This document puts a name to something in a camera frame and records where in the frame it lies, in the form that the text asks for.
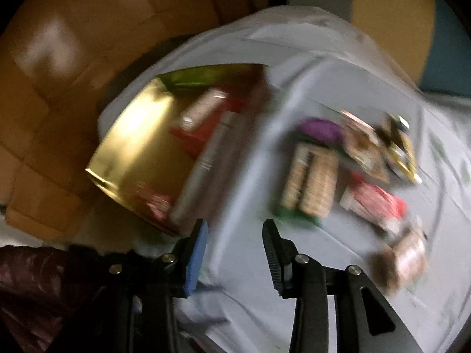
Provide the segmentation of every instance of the silver bolt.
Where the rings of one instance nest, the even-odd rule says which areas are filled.
[[[164,263],[173,263],[177,259],[174,254],[163,254],[160,258]]]
[[[294,260],[298,264],[305,264],[309,261],[309,257],[307,257],[305,254],[297,254]]]
[[[121,264],[113,264],[110,267],[109,271],[112,275],[119,275],[122,272],[122,265]]]
[[[349,272],[352,275],[358,276],[361,273],[361,268],[358,265],[350,265]]]

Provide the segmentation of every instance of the purple object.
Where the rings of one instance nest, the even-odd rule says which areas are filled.
[[[298,130],[323,144],[342,144],[342,127],[322,118],[308,118],[301,122]]]

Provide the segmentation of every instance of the yellow stripe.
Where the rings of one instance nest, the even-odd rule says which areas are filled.
[[[434,0],[353,0],[351,22],[419,82],[433,39],[434,10]]]

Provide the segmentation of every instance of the white tablecloth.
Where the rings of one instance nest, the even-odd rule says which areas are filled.
[[[274,100],[260,116],[224,209],[211,224],[200,280],[218,290],[179,301],[181,317],[228,320],[200,336],[214,350],[287,352],[295,301],[281,299],[273,288],[261,227],[273,217],[289,168],[291,132],[304,117],[329,116],[330,109],[346,109],[370,123],[387,111],[409,121],[424,180],[420,186],[393,184],[390,191],[422,218],[429,237],[427,273],[388,300],[425,353],[444,352],[471,312],[471,152],[452,115],[423,100],[347,22],[317,8],[278,7],[200,35],[146,70],[105,109],[101,135],[155,75],[238,62],[268,66]],[[371,256],[382,248],[372,226],[338,204],[322,229],[302,220],[277,225],[300,252],[334,268],[357,264],[370,274]],[[331,352],[333,317],[331,309]]]

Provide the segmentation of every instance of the maroon fabric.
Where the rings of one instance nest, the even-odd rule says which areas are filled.
[[[0,248],[0,317],[26,353],[44,352],[96,290],[77,256],[51,247]]]

